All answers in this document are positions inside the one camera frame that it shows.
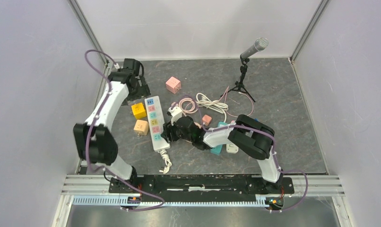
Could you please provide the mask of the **white power strip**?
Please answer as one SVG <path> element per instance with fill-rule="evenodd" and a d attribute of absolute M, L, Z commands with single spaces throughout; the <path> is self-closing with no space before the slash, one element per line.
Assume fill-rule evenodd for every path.
<path fill-rule="evenodd" d="M 153 150 L 155 152 L 160 152 L 163 149 L 170 148 L 170 144 L 161 136 L 164 132 L 163 125 L 165 120 L 159 96 L 146 98 L 145 106 Z"/>

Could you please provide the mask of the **small pink plug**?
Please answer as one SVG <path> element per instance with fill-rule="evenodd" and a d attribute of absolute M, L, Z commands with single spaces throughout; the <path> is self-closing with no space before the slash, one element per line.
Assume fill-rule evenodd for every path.
<path fill-rule="evenodd" d="M 202 123 L 203 123 L 203 125 L 205 125 L 205 126 L 208 126 L 208 125 L 211 123 L 211 121 L 212 121 L 212 117 L 209 116 L 209 115 L 207 115 L 207 114 L 205 114 L 205 115 L 202 117 Z"/>

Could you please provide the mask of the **yellow cube plug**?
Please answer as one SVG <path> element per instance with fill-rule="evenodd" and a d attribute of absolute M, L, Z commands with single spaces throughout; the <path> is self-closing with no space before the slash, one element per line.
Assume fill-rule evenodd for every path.
<path fill-rule="evenodd" d="M 131 110 L 132 110 L 133 116 L 137 120 L 147 117 L 147 112 L 142 103 L 136 103 L 132 105 Z"/>

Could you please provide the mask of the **orange cube plug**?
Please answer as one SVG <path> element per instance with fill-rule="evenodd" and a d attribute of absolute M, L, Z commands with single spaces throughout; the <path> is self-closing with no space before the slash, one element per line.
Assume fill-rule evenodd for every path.
<path fill-rule="evenodd" d="M 133 130 L 138 136 L 146 136 L 149 131 L 148 121 L 140 120 L 140 119 L 136 120 Z"/>

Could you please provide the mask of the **pink cube plug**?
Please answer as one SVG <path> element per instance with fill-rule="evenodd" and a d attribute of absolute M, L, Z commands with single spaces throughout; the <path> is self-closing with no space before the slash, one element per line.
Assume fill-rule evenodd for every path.
<path fill-rule="evenodd" d="M 181 89 L 181 82 L 175 77 L 170 77 L 165 85 L 166 89 L 173 94 L 176 94 Z"/>

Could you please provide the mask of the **teal power strip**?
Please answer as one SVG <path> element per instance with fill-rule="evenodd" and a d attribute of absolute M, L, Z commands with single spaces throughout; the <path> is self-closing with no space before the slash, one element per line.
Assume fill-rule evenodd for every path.
<path fill-rule="evenodd" d="M 227 125 L 227 123 L 225 123 L 225 122 L 219 122 L 217 126 L 221 127 L 221 126 L 225 126 L 225 125 Z M 223 144 L 218 145 L 218 146 L 210 149 L 210 153 L 215 154 L 215 155 L 220 155 L 222 147 L 223 147 Z"/>

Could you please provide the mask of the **white plug adapter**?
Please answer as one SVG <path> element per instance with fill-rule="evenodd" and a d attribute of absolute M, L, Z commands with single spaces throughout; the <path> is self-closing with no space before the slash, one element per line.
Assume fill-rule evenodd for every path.
<path fill-rule="evenodd" d="M 233 143 L 226 144 L 225 150 L 227 153 L 236 154 L 239 151 L 239 147 Z"/>

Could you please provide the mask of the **round pink socket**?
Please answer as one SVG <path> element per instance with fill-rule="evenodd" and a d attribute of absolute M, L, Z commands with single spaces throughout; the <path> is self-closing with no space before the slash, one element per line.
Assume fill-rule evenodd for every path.
<path fill-rule="evenodd" d="M 199 123 L 194 122 L 189 126 L 185 126 L 182 133 L 182 138 L 188 142 L 197 142 L 201 136 L 202 127 Z"/>

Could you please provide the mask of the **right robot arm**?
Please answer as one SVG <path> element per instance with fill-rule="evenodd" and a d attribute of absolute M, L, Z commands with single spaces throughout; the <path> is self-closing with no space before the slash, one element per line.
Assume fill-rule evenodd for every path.
<path fill-rule="evenodd" d="M 182 116 L 174 122 L 165 123 L 161 137 L 168 143 L 186 140 L 200 150 L 234 144 L 257 160 L 264 179 L 264 189 L 269 193 L 275 193 L 282 187 L 282 181 L 281 173 L 271 156 L 275 143 L 274 135 L 272 128 L 241 114 L 235 122 L 217 128 L 199 127 L 190 116 Z"/>

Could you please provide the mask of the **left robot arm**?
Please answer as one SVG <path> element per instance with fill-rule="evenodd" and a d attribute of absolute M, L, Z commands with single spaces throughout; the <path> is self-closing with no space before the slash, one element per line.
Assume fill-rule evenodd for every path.
<path fill-rule="evenodd" d="M 126 163 L 118 154 L 118 144 L 111 129 L 122 104 L 150 94 L 144 78 L 144 66 L 136 59 L 126 58 L 116 71 L 104 76 L 105 89 L 101 99 L 84 123 L 73 127 L 78 156 L 85 160 L 93 172 L 102 169 L 112 175 L 126 192 L 139 186 L 135 167 Z"/>

